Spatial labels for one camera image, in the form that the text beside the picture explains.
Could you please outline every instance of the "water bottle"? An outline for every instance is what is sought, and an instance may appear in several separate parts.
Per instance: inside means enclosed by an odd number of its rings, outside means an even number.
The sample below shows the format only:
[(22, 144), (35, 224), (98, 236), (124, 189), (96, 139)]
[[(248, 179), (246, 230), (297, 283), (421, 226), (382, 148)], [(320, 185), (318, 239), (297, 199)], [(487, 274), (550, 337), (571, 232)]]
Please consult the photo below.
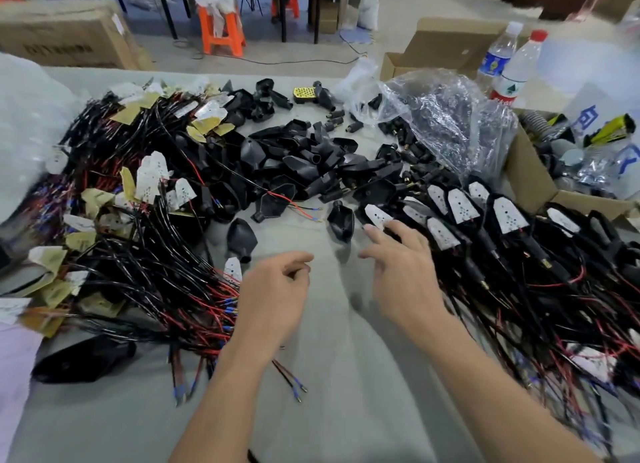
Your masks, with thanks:
[(485, 94), (492, 90), (493, 79), (500, 76), (504, 66), (516, 53), (518, 35), (521, 31), (522, 23), (512, 21), (501, 37), (489, 47), (476, 76), (476, 83)]
[(519, 49), (499, 77), (493, 81), (493, 91), (490, 98), (500, 100), (511, 105), (522, 91), (527, 81), (536, 72), (542, 42), (548, 33), (545, 30), (533, 30), (529, 41)]

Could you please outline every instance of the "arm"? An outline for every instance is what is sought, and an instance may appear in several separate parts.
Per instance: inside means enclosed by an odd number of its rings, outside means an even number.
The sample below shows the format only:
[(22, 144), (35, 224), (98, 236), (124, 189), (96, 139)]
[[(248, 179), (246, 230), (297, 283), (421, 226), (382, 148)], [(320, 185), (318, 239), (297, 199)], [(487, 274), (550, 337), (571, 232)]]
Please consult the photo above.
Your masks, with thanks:
[(394, 220), (366, 226), (374, 242), (374, 297), (383, 313), (429, 356), (487, 461), (596, 463), (600, 459), (527, 394), (451, 316), (438, 288), (429, 243)]
[(287, 252), (262, 261), (240, 287), (234, 335), (169, 459), (170, 463), (246, 461), (262, 373), (300, 323), (313, 259)]

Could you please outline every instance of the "bottle label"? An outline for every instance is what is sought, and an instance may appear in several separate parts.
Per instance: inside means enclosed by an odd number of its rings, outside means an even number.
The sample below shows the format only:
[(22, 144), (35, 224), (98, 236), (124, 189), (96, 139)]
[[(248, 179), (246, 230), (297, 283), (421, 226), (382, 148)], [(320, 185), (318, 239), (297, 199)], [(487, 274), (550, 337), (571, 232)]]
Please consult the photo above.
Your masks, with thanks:
[(482, 60), (482, 65), (480, 65), (479, 71), (485, 75), (497, 77), (502, 73), (504, 66), (509, 63), (509, 60), (511, 60), (511, 58), (498, 57), (491, 52), (487, 52), (484, 56), (484, 60)]
[(512, 103), (524, 87), (526, 82), (518, 82), (501, 75), (493, 81), (493, 92), (489, 98), (500, 100), (500, 102)]

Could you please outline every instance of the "person's left hand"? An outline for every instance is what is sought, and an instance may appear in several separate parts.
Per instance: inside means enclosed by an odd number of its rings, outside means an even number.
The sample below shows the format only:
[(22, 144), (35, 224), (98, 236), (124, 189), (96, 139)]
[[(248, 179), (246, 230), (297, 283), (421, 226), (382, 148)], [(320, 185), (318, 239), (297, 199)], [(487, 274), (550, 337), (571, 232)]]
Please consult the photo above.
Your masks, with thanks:
[(229, 345), (268, 363), (300, 324), (313, 254), (285, 252), (260, 261), (240, 285), (238, 316)]

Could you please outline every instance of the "tiled floor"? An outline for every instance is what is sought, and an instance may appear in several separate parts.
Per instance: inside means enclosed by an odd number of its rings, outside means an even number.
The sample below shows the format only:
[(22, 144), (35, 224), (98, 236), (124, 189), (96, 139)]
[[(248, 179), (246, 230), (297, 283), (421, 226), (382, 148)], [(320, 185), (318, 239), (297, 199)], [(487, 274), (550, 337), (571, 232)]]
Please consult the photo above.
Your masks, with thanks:
[[(275, 63), (284, 61), (304, 61), (326, 59), (349, 61), (356, 53), (336, 35), (321, 35), (318, 45), (312, 44), (312, 34), (305, 29), (306, 15), (303, 13), (297, 23), (289, 22), (291, 42), (281, 43), (280, 28), (272, 25), (268, 18), (269, 0), (263, 2), (265, 16), (255, 13), (243, 15), (244, 28), (250, 37), (244, 58), (247, 60)], [(402, 51), (415, 30), (415, 24), (422, 16), (446, 16), (455, 18), (477, 18), (494, 20), (519, 20), (536, 27), (544, 27), (554, 38), (587, 38), (595, 41), (612, 41), (617, 36), (612, 24), (594, 17), (583, 23), (540, 22), (537, 10), (518, 10), (500, 0), (380, 0), (378, 16), (379, 30), (374, 33), (373, 45), (353, 47), (380, 60), (386, 51)], [(304, 62), (277, 65), (255, 64), (233, 57), (199, 53), (200, 40), (188, 37), (187, 43), (174, 44), (165, 31), (165, 36), (139, 34), (140, 44), (145, 46), (160, 70), (206, 72), (206, 73), (252, 73), (265, 75), (294, 75), (312, 77), (343, 77), (350, 68), (348, 64), (333, 62)]]

